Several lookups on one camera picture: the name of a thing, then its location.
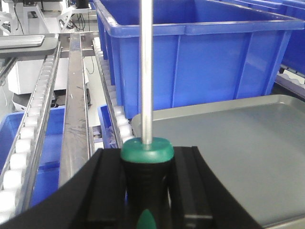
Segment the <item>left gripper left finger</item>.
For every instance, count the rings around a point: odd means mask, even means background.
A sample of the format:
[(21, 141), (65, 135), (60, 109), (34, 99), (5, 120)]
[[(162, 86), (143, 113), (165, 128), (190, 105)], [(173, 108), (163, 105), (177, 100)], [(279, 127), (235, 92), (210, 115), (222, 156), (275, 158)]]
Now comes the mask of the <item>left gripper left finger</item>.
[(120, 150), (99, 149), (63, 186), (2, 229), (119, 229), (125, 181)]

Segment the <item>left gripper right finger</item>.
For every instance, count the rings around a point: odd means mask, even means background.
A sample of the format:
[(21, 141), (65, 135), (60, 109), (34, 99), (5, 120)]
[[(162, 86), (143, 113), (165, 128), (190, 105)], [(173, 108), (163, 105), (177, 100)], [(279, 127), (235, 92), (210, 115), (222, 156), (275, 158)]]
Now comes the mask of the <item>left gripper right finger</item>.
[(198, 147), (176, 146), (169, 177), (174, 229), (260, 229), (216, 177)]

